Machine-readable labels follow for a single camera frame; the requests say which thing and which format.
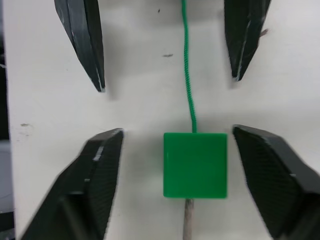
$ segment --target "white background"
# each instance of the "white background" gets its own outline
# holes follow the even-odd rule
[[[163,133],[191,131],[181,3],[99,4],[106,93],[95,90],[79,63],[54,0],[4,1],[17,235],[84,142],[124,128],[107,239],[182,239],[184,200],[163,197]],[[318,0],[273,0],[269,32],[243,80],[232,84],[224,1],[188,0],[200,132],[231,133],[233,124],[271,131],[320,172],[319,10]],[[228,198],[195,201],[193,239],[269,240],[231,134],[228,144]]]

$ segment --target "green block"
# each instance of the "green block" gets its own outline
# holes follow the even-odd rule
[[[164,134],[163,195],[168,198],[227,197],[227,134]]]

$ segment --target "green string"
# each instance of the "green string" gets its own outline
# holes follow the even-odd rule
[[[189,110],[191,115],[192,122],[192,132],[197,132],[197,119],[196,119],[196,111],[194,100],[192,97],[191,84],[190,84],[190,76],[189,76],[189,28],[188,28],[188,19],[187,19],[187,0],[182,1],[182,18],[184,25],[184,75],[185,75],[185,87],[186,94],[189,103]]]

